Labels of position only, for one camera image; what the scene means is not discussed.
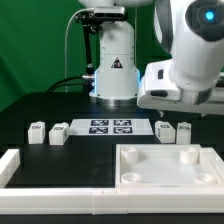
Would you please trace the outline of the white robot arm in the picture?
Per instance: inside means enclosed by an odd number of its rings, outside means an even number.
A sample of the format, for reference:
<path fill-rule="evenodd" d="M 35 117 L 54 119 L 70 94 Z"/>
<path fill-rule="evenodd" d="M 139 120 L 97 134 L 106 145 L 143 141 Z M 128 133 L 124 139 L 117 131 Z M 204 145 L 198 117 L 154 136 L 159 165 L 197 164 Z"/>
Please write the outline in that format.
<path fill-rule="evenodd" d="M 224 0 L 78 0 L 87 26 L 100 34 L 100 66 L 89 93 L 96 103 L 134 102 L 140 108 L 224 115 Z M 147 65 L 138 76 L 134 30 L 127 7 L 150 3 L 154 32 L 169 60 Z"/>

